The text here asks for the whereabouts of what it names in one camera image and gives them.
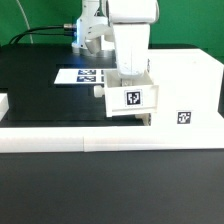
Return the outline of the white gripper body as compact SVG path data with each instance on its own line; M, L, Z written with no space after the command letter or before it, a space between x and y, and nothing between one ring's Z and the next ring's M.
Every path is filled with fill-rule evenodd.
M122 79L136 79L147 68L149 24L113 24L118 74Z

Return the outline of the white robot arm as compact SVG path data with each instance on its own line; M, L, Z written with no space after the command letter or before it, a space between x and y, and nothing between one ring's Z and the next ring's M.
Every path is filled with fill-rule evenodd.
M73 52L90 56L115 50L118 75L139 78L147 68L150 25L158 19L157 0L82 0Z

